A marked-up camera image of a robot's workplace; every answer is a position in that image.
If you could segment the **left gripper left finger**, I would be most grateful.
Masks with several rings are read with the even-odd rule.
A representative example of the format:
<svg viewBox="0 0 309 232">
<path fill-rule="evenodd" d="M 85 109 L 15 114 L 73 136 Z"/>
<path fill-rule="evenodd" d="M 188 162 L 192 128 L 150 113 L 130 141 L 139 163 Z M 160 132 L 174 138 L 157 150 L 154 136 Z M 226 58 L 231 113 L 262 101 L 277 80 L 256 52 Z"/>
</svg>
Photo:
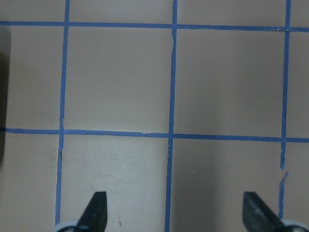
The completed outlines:
<svg viewBox="0 0 309 232">
<path fill-rule="evenodd" d="M 95 192 L 77 222 L 77 232 L 104 232 L 107 226 L 107 193 Z"/>
</svg>

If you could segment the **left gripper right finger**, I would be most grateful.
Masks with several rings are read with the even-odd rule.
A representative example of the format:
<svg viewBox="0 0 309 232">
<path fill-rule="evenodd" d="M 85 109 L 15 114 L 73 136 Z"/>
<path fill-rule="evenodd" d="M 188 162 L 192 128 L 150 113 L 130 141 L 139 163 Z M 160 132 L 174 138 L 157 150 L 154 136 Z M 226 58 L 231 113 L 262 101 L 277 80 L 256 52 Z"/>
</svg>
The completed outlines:
<svg viewBox="0 0 309 232">
<path fill-rule="evenodd" d="M 290 231 L 255 192 L 243 193 L 242 222 L 248 232 Z"/>
</svg>

